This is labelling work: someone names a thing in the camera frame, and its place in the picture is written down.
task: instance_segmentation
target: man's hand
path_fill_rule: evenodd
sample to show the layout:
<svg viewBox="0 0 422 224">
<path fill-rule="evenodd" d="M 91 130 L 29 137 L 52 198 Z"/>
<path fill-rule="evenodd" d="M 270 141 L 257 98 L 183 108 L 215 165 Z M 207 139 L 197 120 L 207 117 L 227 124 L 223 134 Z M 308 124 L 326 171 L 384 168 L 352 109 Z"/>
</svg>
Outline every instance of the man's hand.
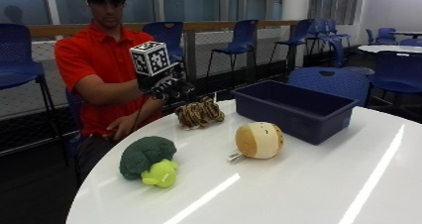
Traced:
<svg viewBox="0 0 422 224">
<path fill-rule="evenodd" d="M 131 133 L 133 124 L 135 123 L 134 119 L 134 114 L 117 118 L 106 127 L 109 134 L 103 135 L 103 137 L 113 141 L 122 140 Z"/>
</svg>

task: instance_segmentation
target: man's arm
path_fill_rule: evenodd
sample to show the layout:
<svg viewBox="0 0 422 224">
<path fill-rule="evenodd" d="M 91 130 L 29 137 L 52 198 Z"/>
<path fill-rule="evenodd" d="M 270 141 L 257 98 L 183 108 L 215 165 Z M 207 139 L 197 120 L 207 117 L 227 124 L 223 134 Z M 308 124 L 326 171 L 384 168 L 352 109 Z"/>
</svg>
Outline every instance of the man's arm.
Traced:
<svg viewBox="0 0 422 224">
<path fill-rule="evenodd" d="M 135 111 L 129 116 L 117 118 L 106 127 L 106 130 L 110 131 L 109 138 L 114 141 L 119 141 L 125 138 L 135 130 L 138 124 L 161 110 L 165 102 L 165 100 L 149 98 L 142 104 L 139 112 Z"/>
<path fill-rule="evenodd" d="M 135 79 L 121 83 L 105 83 L 95 74 L 85 76 L 74 85 L 74 89 L 83 100 L 94 106 L 125 104 L 142 95 Z"/>
</svg>

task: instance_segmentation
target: window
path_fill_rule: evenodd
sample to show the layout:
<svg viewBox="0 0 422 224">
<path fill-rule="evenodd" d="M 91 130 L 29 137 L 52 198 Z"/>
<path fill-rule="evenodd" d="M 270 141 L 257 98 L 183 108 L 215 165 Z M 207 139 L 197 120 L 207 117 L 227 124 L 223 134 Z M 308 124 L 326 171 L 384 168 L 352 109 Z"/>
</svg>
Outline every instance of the window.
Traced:
<svg viewBox="0 0 422 224">
<path fill-rule="evenodd" d="M 0 23 L 50 24 L 45 0 L 0 0 Z"/>
<path fill-rule="evenodd" d="M 61 24 L 86 24 L 90 11 L 83 0 L 56 0 Z M 153 0 L 127 0 L 122 13 L 123 23 L 154 21 Z"/>
<path fill-rule="evenodd" d="M 163 0 L 166 21 L 218 21 L 219 0 Z"/>
<path fill-rule="evenodd" d="M 265 19 L 266 0 L 246 0 L 246 19 Z"/>
<path fill-rule="evenodd" d="M 227 0 L 227 20 L 235 21 L 237 20 L 237 6 L 238 0 Z"/>
<path fill-rule="evenodd" d="M 308 18 L 335 19 L 336 23 L 352 24 L 356 0 L 310 0 Z"/>
<path fill-rule="evenodd" d="M 273 0 L 273 17 L 271 20 L 282 19 L 282 0 Z"/>
</svg>

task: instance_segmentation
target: man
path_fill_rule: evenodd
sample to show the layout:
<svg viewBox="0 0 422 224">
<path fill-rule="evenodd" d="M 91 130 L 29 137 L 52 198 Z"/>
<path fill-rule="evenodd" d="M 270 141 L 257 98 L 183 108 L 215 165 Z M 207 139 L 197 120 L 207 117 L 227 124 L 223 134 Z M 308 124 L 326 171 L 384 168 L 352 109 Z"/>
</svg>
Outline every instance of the man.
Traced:
<svg viewBox="0 0 422 224">
<path fill-rule="evenodd" d="M 138 89 L 129 48 L 153 38 L 122 28 L 126 0 L 85 1 L 91 13 L 87 28 L 56 44 L 56 61 L 66 88 L 83 100 L 83 140 L 77 153 L 81 180 L 133 128 L 161 117 L 165 103 Z"/>
</svg>

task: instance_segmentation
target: table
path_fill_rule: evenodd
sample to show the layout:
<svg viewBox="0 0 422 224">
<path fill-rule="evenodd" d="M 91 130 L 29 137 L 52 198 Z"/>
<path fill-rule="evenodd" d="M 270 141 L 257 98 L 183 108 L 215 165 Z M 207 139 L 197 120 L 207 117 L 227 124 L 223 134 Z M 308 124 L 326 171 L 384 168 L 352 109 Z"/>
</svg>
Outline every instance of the table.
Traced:
<svg viewBox="0 0 422 224">
<path fill-rule="evenodd" d="M 374 54 L 380 51 L 392 51 L 398 53 L 422 53 L 422 47 L 412 46 L 370 45 L 359 46 L 356 49 L 366 53 Z"/>
<path fill-rule="evenodd" d="M 422 36 L 422 32 L 390 32 L 390 34 L 411 36 L 412 39 L 416 39 L 419 36 Z"/>
<path fill-rule="evenodd" d="M 350 126 L 319 146 L 285 135 L 278 156 L 230 164 L 234 132 L 251 121 L 231 100 L 218 104 L 222 123 L 183 131 L 171 114 L 111 149 L 79 187 L 68 224 L 420 223 L 420 124 L 355 107 Z M 118 172 L 123 149 L 151 135 L 178 148 L 169 188 Z"/>
</svg>

